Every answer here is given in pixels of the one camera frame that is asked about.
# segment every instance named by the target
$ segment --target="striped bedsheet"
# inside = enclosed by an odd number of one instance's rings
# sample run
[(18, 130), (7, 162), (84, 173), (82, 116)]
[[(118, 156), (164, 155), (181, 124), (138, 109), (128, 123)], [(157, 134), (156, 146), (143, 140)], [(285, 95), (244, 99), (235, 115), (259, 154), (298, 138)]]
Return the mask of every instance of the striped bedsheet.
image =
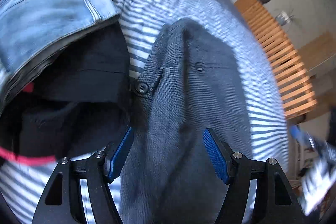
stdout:
[[(287, 128), (272, 70), (253, 34), (229, 0), (114, 0), (114, 3), (121, 13), (119, 21), (130, 53), (131, 78), (141, 74), (162, 26), (180, 18), (192, 18), (230, 45), (236, 55), (246, 96), (253, 158), (275, 157), (284, 171), (287, 170)], [(56, 163), (32, 167), (6, 162), (0, 168), (0, 191), (22, 223), (31, 223), (55, 166)], [(120, 183), (117, 179), (110, 185), (117, 208)], [(87, 222), (93, 224), (85, 180), (81, 180), (81, 191)]]

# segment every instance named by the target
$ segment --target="blue gripper pad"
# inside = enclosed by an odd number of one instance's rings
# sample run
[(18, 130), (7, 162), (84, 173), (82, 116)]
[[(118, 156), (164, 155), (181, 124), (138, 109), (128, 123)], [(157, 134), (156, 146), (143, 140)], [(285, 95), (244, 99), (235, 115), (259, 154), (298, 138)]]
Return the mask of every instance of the blue gripper pad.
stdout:
[(211, 163), (215, 168), (216, 175), (224, 183), (227, 183), (229, 180), (229, 175), (226, 169), (226, 161), (224, 160), (223, 155), (221, 154), (215, 140), (212, 138), (208, 129), (203, 132), (203, 143), (205, 149), (208, 152)]
[(125, 164), (125, 160), (132, 147), (133, 141), (134, 133), (133, 129), (130, 127), (111, 160), (111, 169), (108, 178), (112, 181), (120, 176), (121, 170)]
[(297, 140), (300, 144), (304, 144), (304, 133), (299, 130), (297, 126), (290, 126), (289, 133), (292, 137)]

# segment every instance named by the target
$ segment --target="wooden bed frame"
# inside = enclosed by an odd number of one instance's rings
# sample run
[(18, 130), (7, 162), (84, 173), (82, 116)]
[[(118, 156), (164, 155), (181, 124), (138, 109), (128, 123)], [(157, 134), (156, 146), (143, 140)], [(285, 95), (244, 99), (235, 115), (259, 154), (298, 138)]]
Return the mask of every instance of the wooden bed frame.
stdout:
[(286, 119), (311, 111), (317, 101), (310, 78), (281, 26), (258, 0), (237, 0), (235, 6), (266, 53), (278, 84)]

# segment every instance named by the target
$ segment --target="pile of clothes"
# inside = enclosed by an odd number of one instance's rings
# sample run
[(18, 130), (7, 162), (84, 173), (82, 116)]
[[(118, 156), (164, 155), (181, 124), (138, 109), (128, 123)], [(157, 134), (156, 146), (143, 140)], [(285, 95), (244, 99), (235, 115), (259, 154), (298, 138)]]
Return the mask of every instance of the pile of clothes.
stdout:
[(213, 222), (226, 186), (204, 128), (252, 158), (234, 52), (180, 19), (163, 26), (131, 80), (118, 18), (113, 0), (0, 1), (0, 156), (41, 165), (101, 149), (132, 126), (123, 222)]

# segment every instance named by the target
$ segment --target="gray sweater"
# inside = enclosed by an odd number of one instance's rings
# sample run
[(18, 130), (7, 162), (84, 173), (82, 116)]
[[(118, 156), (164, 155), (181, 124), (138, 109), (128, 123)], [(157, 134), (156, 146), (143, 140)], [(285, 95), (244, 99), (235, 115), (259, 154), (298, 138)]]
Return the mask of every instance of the gray sweater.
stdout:
[(252, 158), (232, 49), (193, 20), (165, 25), (134, 93), (135, 140), (121, 178), (123, 222), (214, 223), (226, 186), (204, 148), (204, 129), (212, 127), (233, 151)]

